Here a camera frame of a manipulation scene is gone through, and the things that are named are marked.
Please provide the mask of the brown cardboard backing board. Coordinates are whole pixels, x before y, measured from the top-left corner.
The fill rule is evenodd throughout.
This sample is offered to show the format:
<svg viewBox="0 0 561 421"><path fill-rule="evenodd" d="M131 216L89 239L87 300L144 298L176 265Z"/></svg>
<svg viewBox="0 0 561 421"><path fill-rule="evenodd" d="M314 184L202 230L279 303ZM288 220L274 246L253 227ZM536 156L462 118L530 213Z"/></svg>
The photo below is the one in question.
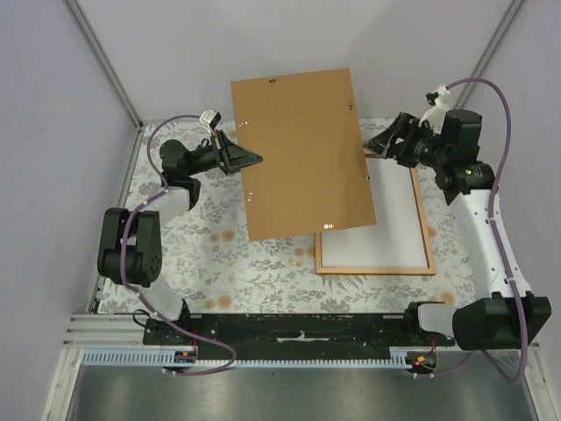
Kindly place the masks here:
<svg viewBox="0 0 561 421"><path fill-rule="evenodd" d="M347 68L231 84L238 144L263 161L242 170L251 241L376 225Z"/></svg>

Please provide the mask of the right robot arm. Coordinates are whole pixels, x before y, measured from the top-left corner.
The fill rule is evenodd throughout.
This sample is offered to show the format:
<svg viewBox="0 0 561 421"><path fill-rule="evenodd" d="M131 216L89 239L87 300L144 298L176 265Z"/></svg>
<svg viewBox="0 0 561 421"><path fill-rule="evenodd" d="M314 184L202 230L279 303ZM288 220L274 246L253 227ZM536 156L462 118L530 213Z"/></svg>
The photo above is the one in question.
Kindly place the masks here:
<svg viewBox="0 0 561 421"><path fill-rule="evenodd" d="M479 161L482 117L474 111L444 114L440 132L408 113L400 113L364 148L406 168L423 165L435 173L464 236L474 281L474 300L463 307L412 303L401 323L402 337L421 345L433 332L455 340L463 350L520 349L551 315L550 301L535 296L518 268L501 221L495 174Z"/></svg>

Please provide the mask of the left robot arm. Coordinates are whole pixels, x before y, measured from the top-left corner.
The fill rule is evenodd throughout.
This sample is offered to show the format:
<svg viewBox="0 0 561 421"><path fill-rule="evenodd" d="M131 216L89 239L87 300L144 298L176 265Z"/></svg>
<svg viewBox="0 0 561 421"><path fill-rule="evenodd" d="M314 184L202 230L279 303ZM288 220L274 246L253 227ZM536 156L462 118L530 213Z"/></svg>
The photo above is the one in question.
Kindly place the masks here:
<svg viewBox="0 0 561 421"><path fill-rule="evenodd" d="M192 337L193 323L183 317L188 306L161 273L161 229L197 204L201 182L196 175L216 168L234 175L260 164L263 157L231 142L225 132L214 131L194 150L170 139L160 147L160 158L162 190L134 210L113 207L105 211L97 271L137 295L154 317L165 321L165 337L180 345Z"/></svg>

